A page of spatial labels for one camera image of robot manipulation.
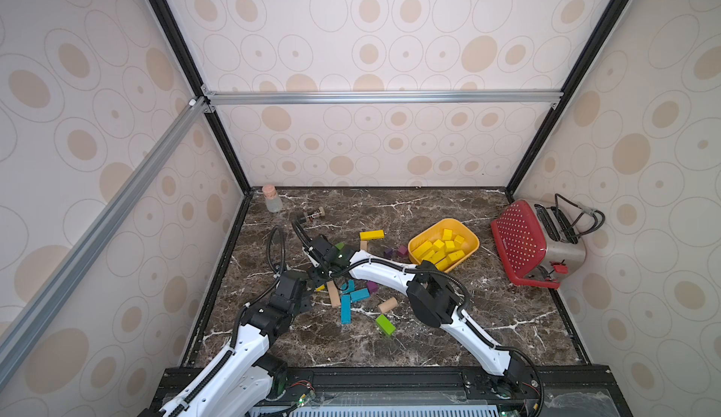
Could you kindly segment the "green block front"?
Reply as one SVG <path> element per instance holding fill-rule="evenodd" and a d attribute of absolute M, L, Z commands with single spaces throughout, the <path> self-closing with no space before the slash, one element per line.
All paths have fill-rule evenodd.
<path fill-rule="evenodd" d="M 396 332 L 395 326 L 385 315 L 379 315 L 376 318 L 376 323 L 377 327 L 379 327 L 379 330 L 381 330 L 381 332 L 383 332 L 383 334 L 385 334 L 386 336 L 393 336 Z"/>

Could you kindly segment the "aluminium frame bar back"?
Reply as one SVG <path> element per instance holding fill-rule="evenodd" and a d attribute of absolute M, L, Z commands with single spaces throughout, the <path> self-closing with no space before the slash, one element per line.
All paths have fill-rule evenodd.
<path fill-rule="evenodd" d="M 326 92 L 210 92 L 213 105 L 420 104 L 420 103 L 558 103 L 561 90 L 411 90 Z"/>

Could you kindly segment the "yellow plastic tray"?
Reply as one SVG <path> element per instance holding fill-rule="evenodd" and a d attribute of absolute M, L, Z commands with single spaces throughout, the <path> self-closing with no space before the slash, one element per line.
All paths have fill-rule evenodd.
<path fill-rule="evenodd" d="M 415 236 L 407 245 L 414 264 L 429 261 L 450 272 L 478 250 L 480 240 L 456 219 L 443 219 Z"/>

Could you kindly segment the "teal block right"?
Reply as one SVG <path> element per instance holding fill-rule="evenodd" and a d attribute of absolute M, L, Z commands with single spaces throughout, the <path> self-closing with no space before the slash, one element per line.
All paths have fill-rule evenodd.
<path fill-rule="evenodd" d="M 371 292 L 369 289 L 358 289 L 349 294 L 351 302 L 360 302 L 369 299 Z"/>

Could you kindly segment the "natural wood cylinder block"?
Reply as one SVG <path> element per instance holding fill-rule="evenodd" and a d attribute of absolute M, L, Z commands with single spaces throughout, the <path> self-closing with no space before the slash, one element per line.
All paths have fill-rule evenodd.
<path fill-rule="evenodd" d="M 396 298 L 390 298 L 381 304 L 379 304 L 379 312 L 381 314 L 388 314 L 398 306 L 398 300 Z"/>

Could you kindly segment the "teal block left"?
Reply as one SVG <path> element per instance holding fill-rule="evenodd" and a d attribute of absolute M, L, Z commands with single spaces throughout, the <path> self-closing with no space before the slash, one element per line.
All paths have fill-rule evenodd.
<path fill-rule="evenodd" d="M 341 293 L 342 294 L 350 294 L 356 289 L 355 282 L 352 279 L 348 279 L 342 286 L 341 286 Z"/>

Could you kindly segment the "red polka dot toaster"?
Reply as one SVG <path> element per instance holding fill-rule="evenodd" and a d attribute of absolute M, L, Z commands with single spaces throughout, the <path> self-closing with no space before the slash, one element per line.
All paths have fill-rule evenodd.
<path fill-rule="evenodd" d="M 491 230 L 505 272 L 517 286 L 558 289 L 587 257 L 565 212 L 549 202 L 516 200 Z"/>

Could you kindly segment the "purple cube block near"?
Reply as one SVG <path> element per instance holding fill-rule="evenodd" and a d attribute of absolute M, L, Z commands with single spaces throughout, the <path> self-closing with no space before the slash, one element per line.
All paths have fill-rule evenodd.
<path fill-rule="evenodd" d="M 366 283 L 366 288 L 368 289 L 368 291 L 371 295 L 373 295 L 373 294 L 377 293 L 377 291 L 379 291 L 379 285 L 373 281 L 368 281 Z"/>

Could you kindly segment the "long speckled yellow block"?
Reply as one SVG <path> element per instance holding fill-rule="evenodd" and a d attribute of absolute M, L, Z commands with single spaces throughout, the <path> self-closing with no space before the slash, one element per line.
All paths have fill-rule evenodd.
<path fill-rule="evenodd" d="M 441 262 L 441 260 L 445 259 L 445 257 L 446 257 L 446 255 L 445 255 L 444 250 L 440 250 L 440 251 L 429 250 L 422 257 L 422 261 L 428 261 L 433 264 L 437 264 L 437 263 Z"/>

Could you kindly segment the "clear bottle pink cap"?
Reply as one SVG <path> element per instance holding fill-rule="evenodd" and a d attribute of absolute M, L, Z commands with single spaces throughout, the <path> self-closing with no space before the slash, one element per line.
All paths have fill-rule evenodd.
<path fill-rule="evenodd" d="M 262 193 L 268 212 L 278 213 L 283 209 L 283 201 L 275 186 L 271 184 L 264 185 L 262 187 Z"/>

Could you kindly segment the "black spice jar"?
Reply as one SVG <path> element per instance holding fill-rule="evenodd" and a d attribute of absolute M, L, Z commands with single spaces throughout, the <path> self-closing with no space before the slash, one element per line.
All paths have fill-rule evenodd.
<path fill-rule="evenodd" d="M 326 216 L 326 212 L 323 207 L 312 208 L 311 210 L 301 210 L 297 216 L 296 221 L 301 224 L 311 224 Z"/>

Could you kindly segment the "long teal block front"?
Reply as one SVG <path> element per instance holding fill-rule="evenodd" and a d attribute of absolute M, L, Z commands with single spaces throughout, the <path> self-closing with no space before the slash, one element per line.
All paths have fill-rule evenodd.
<path fill-rule="evenodd" d="M 341 323 L 343 325 L 351 323 L 351 298 L 349 295 L 341 296 Z"/>

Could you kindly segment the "long natural wood block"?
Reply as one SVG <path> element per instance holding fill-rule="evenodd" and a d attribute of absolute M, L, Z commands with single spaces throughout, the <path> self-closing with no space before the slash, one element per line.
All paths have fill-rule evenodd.
<path fill-rule="evenodd" d="M 328 283 L 326 283 L 326 289 L 328 290 L 332 307 L 339 308 L 341 306 L 341 294 L 334 281 L 328 281 Z"/>

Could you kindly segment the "aluminium frame bar left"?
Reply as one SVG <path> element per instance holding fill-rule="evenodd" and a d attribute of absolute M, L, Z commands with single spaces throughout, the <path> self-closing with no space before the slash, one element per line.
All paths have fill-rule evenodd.
<path fill-rule="evenodd" d="M 78 287 L 118 227 L 146 193 L 150 183 L 167 163 L 195 120 L 208 107 L 208 99 L 195 98 L 164 133 L 152 151 L 131 173 L 111 202 L 82 238 L 63 258 L 31 302 L 9 328 L 1 343 L 1 386 L 5 388 L 38 343 L 56 315 Z"/>

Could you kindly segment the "aluminium frame bar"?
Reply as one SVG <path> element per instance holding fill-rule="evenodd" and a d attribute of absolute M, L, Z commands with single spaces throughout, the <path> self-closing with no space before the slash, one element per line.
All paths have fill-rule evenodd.
<path fill-rule="evenodd" d="M 213 105 L 420 104 L 420 103 L 558 103 L 561 90 L 411 90 L 326 92 L 210 92 Z"/>
<path fill-rule="evenodd" d="M 82 238 L 63 258 L 31 302 L 9 328 L 1 343 L 1 386 L 5 388 L 38 343 L 56 315 L 78 287 L 118 227 L 146 193 L 150 183 L 167 163 L 195 120 L 208 107 L 208 99 L 195 98 L 164 133 L 152 151 L 131 173 L 111 202 Z"/>

